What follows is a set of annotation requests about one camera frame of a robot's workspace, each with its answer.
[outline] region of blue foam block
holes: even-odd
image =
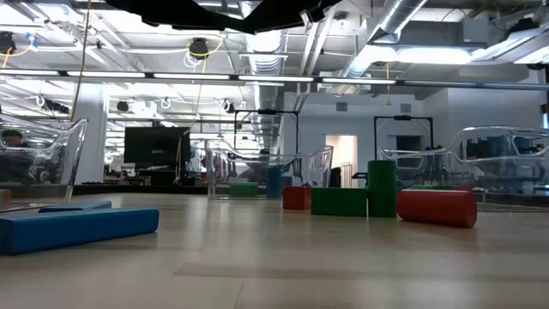
[[[158,228],[157,209],[97,209],[0,216],[0,254],[114,239]]]
[[[111,201],[84,201],[68,204],[59,204],[51,207],[40,209],[40,213],[59,212],[59,211],[75,211],[75,210],[94,210],[94,209],[110,209],[112,208]]]

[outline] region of green foam cylinder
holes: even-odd
[[[368,162],[368,215],[396,218],[396,195],[395,162]]]

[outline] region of rope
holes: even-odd
[[[82,65],[80,67],[80,75],[78,76],[78,83],[76,84],[75,100],[72,105],[72,114],[70,115],[70,121],[75,121],[76,105],[78,104],[78,96],[80,95],[80,88],[82,84],[82,72],[86,66],[86,45],[87,45],[87,29],[89,27],[89,11],[92,8],[92,0],[87,0],[87,12],[86,12],[86,28],[84,29],[84,42],[82,44]]]

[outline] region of ceiling fixture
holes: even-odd
[[[187,80],[211,80],[226,81],[231,77],[220,74],[173,74],[173,73],[154,73],[155,78],[162,79],[187,79]]]
[[[130,105],[127,101],[119,101],[117,103],[117,110],[119,112],[128,112],[130,110]]]
[[[459,48],[410,47],[398,52],[397,61],[410,64],[468,64],[471,54]]]
[[[227,99],[223,101],[222,108],[223,108],[223,111],[225,111],[226,113],[229,113],[229,114],[234,113],[234,104]]]
[[[372,78],[323,78],[323,83],[360,84],[360,85],[395,85],[396,81]]]
[[[166,97],[165,99],[163,99],[160,102],[160,107],[162,107],[164,109],[168,109],[168,108],[172,107],[172,103],[169,101],[168,97]]]
[[[0,69],[0,75],[10,76],[59,76],[59,72],[54,70],[10,70]]]
[[[239,76],[240,81],[253,82],[313,82],[313,77],[304,76]]]
[[[69,76],[79,76],[80,71],[68,71]],[[127,78],[145,78],[145,73],[140,72],[99,72],[99,71],[83,71],[82,76],[85,77],[127,77]]]

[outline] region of foam cylinder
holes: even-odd
[[[270,167],[267,169],[267,187],[265,188],[266,198],[282,198],[282,169]]]
[[[368,216],[396,218],[396,164],[368,162]]]
[[[405,221],[450,227],[474,227],[477,221],[477,202],[471,191],[403,190],[396,208]]]

